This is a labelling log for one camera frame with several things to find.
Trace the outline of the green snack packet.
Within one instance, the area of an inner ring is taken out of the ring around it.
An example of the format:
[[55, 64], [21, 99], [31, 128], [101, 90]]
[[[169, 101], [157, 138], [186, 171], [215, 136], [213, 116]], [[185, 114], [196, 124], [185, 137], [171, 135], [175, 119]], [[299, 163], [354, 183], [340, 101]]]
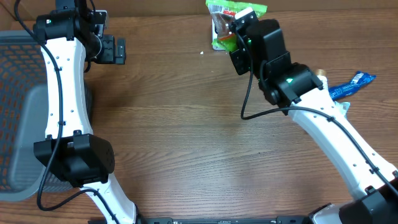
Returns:
[[[267, 12], [267, 6], [251, 2], [237, 2], [227, 0], [206, 0], [205, 4], [209, 10], [211, 19], [214, 20], [218, 30], [217, 43], [225, 46], [227, 52], [235, 51], [238, 47], [236, 44], [236, 35], [233, 34], [229, 25], [234, 21], [236, 13], [247, 7], [251, 7], [256, 12], [257, 17], [262, 17]], [[221, 34], [221, 26], [228, 25], [229, 33], [227, 36]]]

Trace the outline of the white tube gold cap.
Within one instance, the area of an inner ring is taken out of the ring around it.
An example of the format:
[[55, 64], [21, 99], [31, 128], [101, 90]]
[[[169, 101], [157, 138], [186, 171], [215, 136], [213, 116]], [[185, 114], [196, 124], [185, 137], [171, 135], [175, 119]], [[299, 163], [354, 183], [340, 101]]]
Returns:
[[316, 85], [319, 89], [328, 91], [328, 79], [326, 77], [326, 71], [323, 69], [316, 69], [314, 71], [316, 78]]

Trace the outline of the teal tissue packet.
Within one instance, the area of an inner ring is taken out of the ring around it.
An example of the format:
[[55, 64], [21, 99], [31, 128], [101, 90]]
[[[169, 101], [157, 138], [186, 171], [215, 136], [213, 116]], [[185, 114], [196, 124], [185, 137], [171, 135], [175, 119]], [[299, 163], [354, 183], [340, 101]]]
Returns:
[[351, 106], [350, 102], [335, 102], [336, 107], [338, 108], [339, 112], [345, 117], [347, 118], [347, 112]]

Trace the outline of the blue snack packet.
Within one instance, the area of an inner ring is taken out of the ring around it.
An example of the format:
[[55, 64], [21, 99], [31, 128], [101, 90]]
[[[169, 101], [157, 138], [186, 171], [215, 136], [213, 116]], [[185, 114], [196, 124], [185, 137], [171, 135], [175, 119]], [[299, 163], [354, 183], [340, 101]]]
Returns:
[[346, 96], [357, 93], [362, 87], [370, 84], [376, 75], [371, 75], [366, 72], [357, 71], [355, 76], [347, 83], [343, 83], [337, 86], [329, 87], [328, 91], [332, 100], [338, 100]]

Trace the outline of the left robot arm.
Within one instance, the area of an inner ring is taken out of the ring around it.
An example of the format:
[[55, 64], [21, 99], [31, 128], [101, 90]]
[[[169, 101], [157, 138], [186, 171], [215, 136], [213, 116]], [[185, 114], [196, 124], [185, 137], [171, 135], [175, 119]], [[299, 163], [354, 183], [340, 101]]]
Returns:
[[137, 223], [136, 205], [114, 174], [109, 141], [93, 134], [84, 71], [91, 63], [122, 65], [126, 42], [107, 35], [108, 13], [92, 1], [57, 1], [39, 16], [34, 34], [45, 61], [48, 119], [45, 139], [34, 144], [45, 173], [87, 194], [105, 223]]

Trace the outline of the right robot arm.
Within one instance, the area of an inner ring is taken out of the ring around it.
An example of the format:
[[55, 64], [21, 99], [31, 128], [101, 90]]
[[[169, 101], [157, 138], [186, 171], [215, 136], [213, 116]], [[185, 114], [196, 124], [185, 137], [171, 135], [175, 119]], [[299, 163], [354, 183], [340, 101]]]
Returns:
[[318, 144], [343, 178], [351, 201], [326, 204], [309, 223], [396, 223], [397, 168], [378, 154], [339, 112], [325, 81], [306, 65], [293, 63], [279, 23], [249, 16], [230, 31], [238, 49], [231, 59], [239, 74], [257, 78], [273, 112], [283, 112]]

